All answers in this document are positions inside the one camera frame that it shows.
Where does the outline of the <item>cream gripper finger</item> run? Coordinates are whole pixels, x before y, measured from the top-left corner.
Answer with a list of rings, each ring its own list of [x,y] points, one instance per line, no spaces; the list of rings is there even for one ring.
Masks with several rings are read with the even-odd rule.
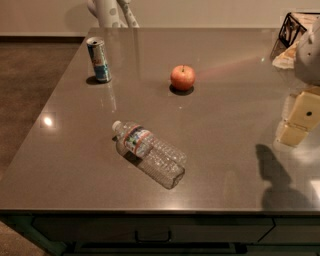
[[[296,101],[296,95],[294,95],[294,94],[290,94],[286,97],[286,99],[284,101],[284,105],[283,105],[282,114],[281,114],[281,117],[283,120],[289,119],[289,117],[293,111],[295,101]]]

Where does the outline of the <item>white spotted robot base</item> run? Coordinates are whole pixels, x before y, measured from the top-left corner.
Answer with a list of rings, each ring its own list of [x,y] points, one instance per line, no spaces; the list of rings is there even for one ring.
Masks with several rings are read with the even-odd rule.
[[[132,0],[87,0],[89,12],[101,28],[138,28],[130,8]]]

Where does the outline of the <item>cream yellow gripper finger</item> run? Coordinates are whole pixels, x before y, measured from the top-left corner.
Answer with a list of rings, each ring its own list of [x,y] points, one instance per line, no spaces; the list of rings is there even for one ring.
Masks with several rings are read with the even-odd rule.
[[[286,147],[298,146],[320,124],[320,87],[309,87],[296,95],[288,120],[281,120],[275,141]]]

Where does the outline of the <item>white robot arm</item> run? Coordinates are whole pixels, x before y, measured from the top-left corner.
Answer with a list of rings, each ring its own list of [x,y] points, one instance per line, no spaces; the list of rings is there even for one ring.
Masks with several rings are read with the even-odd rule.
[[[320,124],[320,18],[284,55],[293,56],[295,77],[304,88],[286,98],[275,143],[295,148]]]

